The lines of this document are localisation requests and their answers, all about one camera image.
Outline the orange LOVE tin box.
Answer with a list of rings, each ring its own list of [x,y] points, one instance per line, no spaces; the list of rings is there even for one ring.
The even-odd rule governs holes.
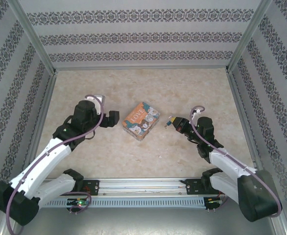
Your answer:
[[[159,121],[160,112],[145,102],[139,103],[123,120],[124,131],[142,141]]]

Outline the small board with green light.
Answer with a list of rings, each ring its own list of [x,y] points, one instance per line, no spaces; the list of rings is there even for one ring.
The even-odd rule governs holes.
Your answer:
[[[222,204],[219,197],[204,197],[205,208],[208,211],[215,211]]]
[[[86,198],[69,198],[67,199],[66,206],[72,207],[72,206],[79,206],[79,207],[85,207],[89,204],[89,199]]]

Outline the grey metal panel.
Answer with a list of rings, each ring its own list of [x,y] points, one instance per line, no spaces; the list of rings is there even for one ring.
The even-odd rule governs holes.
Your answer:
[[[276,235],[270,219],[247,221],[233,203],[216,212],[182,208],[42,209],[21,235]]]

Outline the aluminium side rail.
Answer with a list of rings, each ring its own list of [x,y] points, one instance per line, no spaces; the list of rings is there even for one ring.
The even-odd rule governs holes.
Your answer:
[[[36,157],[36,153],[37,153],[38,146],[40,143],[41,134],[43,131],[43,126],[44,126],[45,119],[48,113],[48,107],[49,107],[53,89],[55,86],[56,78],[57,78],[57,72],[54,72],[50,76],[49,81],[47,82],[45,86],[44,95],[40,103],[41,105],[40,105],[39,112],[36,116],[36,123],[33,128],[33,132],[30,136],[30,142],[28,144],[28,149],[26,151],[25,160],[22,165],[22,170],[26,169],[29,166],[30,161],[34,160],[34,158]]]
[[[248,119],[247,119],[246,114],[245,114],[244,105],[243,105],[243,103],[241,101],[240,94],[238,92],[238,89],[237,89],[234,77],[228,71],[227,67],[226,67],[225,70],[226,70],[227,79],[228,79],[228,82],[229,82],[229,85],[230,85],[230,89],[231,89],[231,92],[232,92],[232,95],[233,95],[233,98],[234,98],[234,102],[235,102],[235,105],[236,105],[236,109],[237,109],[237,112],[238,112],[238,115],[239,115],[239,119],[240,119],[240,122],[241,122],[241,125],[242,125],[242,129],[243,129],[243,132],[244,132],[244,135],[245,135],[245,139],[246,139],[246,142],[247,142],[247,145],[248,145],[248,149],[249,149],[249,152],[250,152],[250,155],[251,155],[251,158],[252,158],[253,165],[257,169],[262,170],[263,169],[263,165],[262,165],[262,162],[261,162],[260,157],[259,157],[258,148],[257,148],[256,143],[254,141],[252,132],[250,130]]]

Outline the aluminium back rail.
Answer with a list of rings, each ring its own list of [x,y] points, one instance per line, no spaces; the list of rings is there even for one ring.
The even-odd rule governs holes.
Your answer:
[[[55,71],[102,71],[102,70],[162,70],[162,69],[225,69],[221,65],[175,65],[175,66],[96,66],[96,67],[63,67],[55,68]]]

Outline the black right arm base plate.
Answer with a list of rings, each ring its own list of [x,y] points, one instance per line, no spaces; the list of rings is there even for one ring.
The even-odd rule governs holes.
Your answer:
[[[201,178],[185,180],[187,195],[214,194],[215,190],[209,187],[209,183]]]

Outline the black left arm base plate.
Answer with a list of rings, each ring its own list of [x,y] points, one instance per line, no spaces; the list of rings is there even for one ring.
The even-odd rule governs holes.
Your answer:
[[[99,183],[99,180],[84,180],[81,190],[90,194],[91,196],[97,196],[99,191]]]

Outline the aluminium mounting rail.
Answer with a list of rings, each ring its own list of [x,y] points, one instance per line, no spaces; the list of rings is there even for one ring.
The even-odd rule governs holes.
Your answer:
[[[238,179],[231,179],[223,172],[218,172],[212,176],[202,176],[203,180],[208,181],[209,187],[215,190],[216,195],[219,192],[235,198],[240,194],[257,195],[265,193],[269,195],[270,191],[277,193],[275,184],[270,175],[261,177],[263,183],[259,183],[253,176],[241,176]],[[188,178],[117,178],[117,179],[93,179],[85,178],[84,180],[99,180],[99,191],[97,196],[136,196],[136,195],[187,195],[185,180]],[[68,175],[60,176],[57,179],[47,179],[36,192],[37,197],[45,199],[54,199],[69,191],[79,193],[82,191],[83,181],[78,186],[70,189],[70,177]]]

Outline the aluminium frame post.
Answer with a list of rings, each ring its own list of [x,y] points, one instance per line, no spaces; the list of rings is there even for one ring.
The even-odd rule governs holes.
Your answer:
[[[264,14],[268,10],[272,0],[261,0],[260,4],[258,5],[255,13],[253,14],[251,21],[248,24],[245,32],[243,33],[238,46],[236,47],[228,65],[226,66],[226,72],[230,73],[236,66],[237,62],[239,61],[240,57],[242,56],[246,46],[248,45],[249,41],[251,40],[254,32],[256,31],[261,19],[263,18]]]
[[[50,74],[55,73],[55,67],[52,64],[51,59],[48,56],[39,36],[37,35],[33,25],[31,24],[27,14],[22,8],[22,5],[19,0],[6,0],[9,4],[9,7],[12,9],[14,15],[19,21],[20,25],[24,29],[28,39],[33,44],[36,52],[38,53],[41,61],[45,65],[46,69]]]

